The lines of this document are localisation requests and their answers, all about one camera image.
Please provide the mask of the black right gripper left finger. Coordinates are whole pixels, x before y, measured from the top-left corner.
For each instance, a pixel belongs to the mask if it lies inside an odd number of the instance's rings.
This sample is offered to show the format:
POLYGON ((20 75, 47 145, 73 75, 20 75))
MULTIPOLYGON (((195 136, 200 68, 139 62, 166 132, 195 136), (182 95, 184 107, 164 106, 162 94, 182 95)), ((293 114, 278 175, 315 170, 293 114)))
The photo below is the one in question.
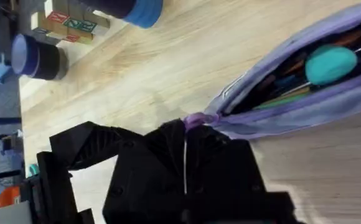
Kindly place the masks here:
POLYGON ((175 119, 118 148, 106 223, 183 223, 185 124, 175 119))

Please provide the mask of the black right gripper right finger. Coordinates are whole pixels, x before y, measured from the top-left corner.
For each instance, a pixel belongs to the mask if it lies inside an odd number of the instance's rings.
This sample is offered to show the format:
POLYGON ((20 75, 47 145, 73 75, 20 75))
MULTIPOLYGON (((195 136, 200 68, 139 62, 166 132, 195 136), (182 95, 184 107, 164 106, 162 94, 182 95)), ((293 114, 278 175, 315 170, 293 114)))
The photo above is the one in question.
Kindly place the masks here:
POLYGON ((196 223, 264 223, 266 188, 247 140, 209 126, 186 134, 187 198, 196 223))

